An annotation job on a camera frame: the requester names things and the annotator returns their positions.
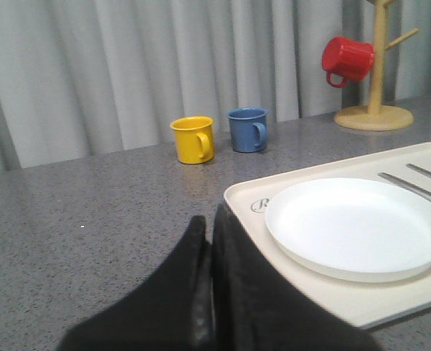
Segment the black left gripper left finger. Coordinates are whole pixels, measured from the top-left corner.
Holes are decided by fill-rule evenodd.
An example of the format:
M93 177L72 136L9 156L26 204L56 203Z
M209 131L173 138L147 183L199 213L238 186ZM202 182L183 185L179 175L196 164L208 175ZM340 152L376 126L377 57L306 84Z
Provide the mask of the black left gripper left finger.
M211 245L194 216L166 260L135 290L81 322L59 350L211 350Z

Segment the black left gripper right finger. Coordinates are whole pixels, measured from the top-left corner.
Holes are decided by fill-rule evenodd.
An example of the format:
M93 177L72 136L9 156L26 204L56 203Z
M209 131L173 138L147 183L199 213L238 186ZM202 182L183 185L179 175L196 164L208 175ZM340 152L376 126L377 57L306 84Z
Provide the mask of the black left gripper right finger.
M218 350L381 349L289 283L227 205L215 215L212 271Z

